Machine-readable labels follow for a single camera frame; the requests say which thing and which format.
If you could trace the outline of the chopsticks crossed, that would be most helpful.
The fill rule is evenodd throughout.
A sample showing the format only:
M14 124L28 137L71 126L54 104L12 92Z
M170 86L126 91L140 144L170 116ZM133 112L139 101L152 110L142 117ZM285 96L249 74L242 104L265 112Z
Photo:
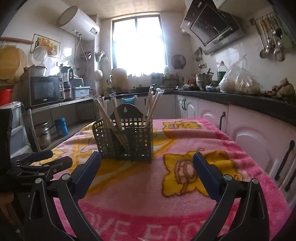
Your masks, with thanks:
M149 102L150 102L150 99L151 99L151 96L152 96L153 88L154 87L152 85L149 87L149 92L148 92L148 96L147 96L147 100L146 100L146 104L145 104L145 108L144 108L144 113L143 113L143 116L142 116L142 124L141 124L141 127L144 126L144 121L145 121L147 112L149 110Z

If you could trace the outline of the chopsticks wide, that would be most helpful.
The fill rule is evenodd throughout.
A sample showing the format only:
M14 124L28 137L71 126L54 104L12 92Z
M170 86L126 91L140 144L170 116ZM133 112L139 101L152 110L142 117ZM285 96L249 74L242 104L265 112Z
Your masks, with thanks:
M161 96L164 94L165 90L164 89L157 89L156 94L154 96L151 96L149 99L151 100L152 106L149 108L149 111L147 112L147 117L145 119L145 127L149 126L149 122L152 119L154 110L161 98Z

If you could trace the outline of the white plastic drawer unit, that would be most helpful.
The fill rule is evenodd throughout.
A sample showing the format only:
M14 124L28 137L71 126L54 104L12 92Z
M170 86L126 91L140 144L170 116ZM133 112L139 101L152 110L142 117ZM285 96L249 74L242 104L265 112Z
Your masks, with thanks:
M25 124L23 122L22 102L13 101L11 103L2 105L1 109L10 109L13 114L10 140L11 158L20 156L25 153L32 153L32 148L27 136Z

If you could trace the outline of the steel pot on shelf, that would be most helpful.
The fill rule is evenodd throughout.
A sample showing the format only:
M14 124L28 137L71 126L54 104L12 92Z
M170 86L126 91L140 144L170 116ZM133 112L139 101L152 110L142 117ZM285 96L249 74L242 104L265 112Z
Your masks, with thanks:
M48 122L39 123L34 126L36 137L40 148L46 149L51 144L51 132Z

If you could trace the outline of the blue cup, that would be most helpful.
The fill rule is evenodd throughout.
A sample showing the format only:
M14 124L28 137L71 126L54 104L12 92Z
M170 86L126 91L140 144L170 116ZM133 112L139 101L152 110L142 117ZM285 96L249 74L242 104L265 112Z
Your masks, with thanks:
M65 137L68 135L68 129L67 129L65 118L55 119L55 127L57 130L58 136Z

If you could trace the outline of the black microwave oven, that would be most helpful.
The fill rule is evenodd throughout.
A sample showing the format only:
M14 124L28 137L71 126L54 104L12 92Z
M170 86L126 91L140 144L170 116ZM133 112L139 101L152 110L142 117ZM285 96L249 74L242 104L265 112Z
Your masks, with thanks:
M30 76L15 85L12 99L22 102L25 108L61 102L63 83L60 76Z

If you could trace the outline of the red bucket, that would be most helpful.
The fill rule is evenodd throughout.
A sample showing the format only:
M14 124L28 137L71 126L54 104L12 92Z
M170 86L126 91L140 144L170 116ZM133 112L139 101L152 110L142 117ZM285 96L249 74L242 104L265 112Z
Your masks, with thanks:
M0 90L0 106L11 102L12 93L13 93L12 89Z

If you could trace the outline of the grey blue storage box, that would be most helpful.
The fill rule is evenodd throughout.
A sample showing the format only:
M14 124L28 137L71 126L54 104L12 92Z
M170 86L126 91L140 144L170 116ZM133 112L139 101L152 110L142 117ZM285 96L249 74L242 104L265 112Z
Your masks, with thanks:
M74 100L88 98L90 96L89 86L72 87L72 97Z

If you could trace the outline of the dark green utensil basket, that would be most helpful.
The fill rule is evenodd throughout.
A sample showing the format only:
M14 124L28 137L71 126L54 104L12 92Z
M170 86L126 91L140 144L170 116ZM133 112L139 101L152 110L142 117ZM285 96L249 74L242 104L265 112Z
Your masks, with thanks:
M121 104L117 111L121 128L114 113L109 117L112 128L102 118L92 125L100 155L105 159L150 162L154 147L152 121L147 126L142 123L142 113L132 104Z

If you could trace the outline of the blender with black base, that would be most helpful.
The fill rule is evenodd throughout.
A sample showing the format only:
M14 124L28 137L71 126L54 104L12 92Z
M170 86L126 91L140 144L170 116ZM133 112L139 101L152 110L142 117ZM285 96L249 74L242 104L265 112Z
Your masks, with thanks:
M61 77L63 78L63 87L64 87L64 98L65 100L72 98L72 85L70 81L74 77L74 71L69 66L64 66L61 68Z

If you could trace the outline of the round bamboo board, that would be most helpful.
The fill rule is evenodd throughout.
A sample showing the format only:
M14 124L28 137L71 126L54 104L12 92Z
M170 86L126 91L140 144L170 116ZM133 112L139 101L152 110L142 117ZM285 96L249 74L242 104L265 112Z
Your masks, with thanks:
M15 46L1 48L1 80L9 84L16 84L27 66L27 55Z

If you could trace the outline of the white desk fan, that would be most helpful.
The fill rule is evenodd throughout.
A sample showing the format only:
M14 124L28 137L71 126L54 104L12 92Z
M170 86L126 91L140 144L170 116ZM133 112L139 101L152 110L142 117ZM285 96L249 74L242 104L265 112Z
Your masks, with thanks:
M37 46L33 51L33 58L40 65L44 65L48 58L48 52L46 48L43 46Z

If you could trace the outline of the blue hanging bowl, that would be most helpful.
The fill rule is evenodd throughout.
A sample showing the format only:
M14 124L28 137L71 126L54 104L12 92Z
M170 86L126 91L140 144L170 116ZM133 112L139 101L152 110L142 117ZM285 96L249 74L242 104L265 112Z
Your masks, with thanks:
M132 104L132 105L135 104L136 100L137 100L137 95L122 98L123 103L128 103L128 104Z

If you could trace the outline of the ginger roots pile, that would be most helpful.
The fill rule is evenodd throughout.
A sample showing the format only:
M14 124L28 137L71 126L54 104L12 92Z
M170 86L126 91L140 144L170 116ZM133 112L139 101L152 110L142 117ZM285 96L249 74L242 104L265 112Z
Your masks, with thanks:
M263 94L265 96L288 101L295 99L295 88L285 77L279 82L279 85L274 85L271 90L266 90Z

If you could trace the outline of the clear plastic food bag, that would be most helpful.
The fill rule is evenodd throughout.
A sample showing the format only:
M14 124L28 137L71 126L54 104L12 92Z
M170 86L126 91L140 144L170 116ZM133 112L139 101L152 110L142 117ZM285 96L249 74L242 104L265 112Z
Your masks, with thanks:
M229 68L220 81L220 91L223 93L259 95L262 86L255 80L254 76L246 67L247 59L246 55L243 55Z

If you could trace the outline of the white water heater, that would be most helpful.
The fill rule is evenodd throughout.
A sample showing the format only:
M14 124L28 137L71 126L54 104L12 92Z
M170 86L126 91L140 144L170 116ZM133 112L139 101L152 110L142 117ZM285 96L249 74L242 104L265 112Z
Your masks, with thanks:
M100 33L100 27L78 6L70 6L57 19L57 27L83 40L94 40Z

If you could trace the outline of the steel cooking pot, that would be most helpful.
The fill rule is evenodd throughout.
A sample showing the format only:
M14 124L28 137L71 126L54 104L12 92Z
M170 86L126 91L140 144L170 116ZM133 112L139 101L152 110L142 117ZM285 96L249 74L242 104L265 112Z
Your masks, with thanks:
M197 87L199 87L201 91L205 91L206 86L211 84L213 75L214 73L211 72L211 68L208 69L207 73L196 74L195 79Z

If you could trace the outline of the oil bottle green label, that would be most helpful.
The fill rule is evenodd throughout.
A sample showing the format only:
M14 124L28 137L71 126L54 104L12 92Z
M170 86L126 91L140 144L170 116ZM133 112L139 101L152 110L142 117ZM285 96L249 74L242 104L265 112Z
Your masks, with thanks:
M217 79L218 79L218 82L220 82L224 75L228 72L228 68L227 66L225 65L224 61L221 61L218 68L217 68Z

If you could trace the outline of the hanging steel ladle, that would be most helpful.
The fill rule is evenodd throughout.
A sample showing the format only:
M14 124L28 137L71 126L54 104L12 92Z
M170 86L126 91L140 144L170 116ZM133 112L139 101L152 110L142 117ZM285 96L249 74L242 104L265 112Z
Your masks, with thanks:
M259 21L255 21L255 27L257 29L262 49L260 50L259 56L261 59L266 59L269 56L269 49L267 44L266 32L263 25Z

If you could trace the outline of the hanging steel spatula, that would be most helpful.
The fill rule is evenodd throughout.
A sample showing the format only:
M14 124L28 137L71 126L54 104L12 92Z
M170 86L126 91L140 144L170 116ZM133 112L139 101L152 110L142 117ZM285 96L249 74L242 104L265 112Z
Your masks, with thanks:
M281 29L282 29L282 43L283 46L286 50L291 51L293 49L293 43L290 39L290 37L288 36L288 32L287 32L287 27L285 25L285 23L283 22L283 20L281 19L281 17L279 17L279 22L281 24Z

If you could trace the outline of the black range hood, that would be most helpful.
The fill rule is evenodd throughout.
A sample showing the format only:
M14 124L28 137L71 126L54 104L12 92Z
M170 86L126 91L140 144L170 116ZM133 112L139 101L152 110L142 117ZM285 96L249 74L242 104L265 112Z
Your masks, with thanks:
M192 1L181 29L200 41L205 55L244 36L237 19L217 9L213 1Z

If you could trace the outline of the fruit picture on wall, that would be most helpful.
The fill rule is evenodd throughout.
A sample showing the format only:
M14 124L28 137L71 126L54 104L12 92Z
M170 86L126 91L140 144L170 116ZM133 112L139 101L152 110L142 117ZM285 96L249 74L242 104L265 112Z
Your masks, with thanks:
M49 57L59 57L61 49L60 42L38 34L34 34L32 41L33 44L31 45L30 53L33 53L38 46L41 46L46 49Z

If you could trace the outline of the round wall fan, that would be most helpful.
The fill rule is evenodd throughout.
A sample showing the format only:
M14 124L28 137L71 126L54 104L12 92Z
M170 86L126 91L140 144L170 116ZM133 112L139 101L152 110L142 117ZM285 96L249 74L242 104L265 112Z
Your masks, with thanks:
M171 59L171 65L174 69L184 69L187 61L183 55L174 55Z

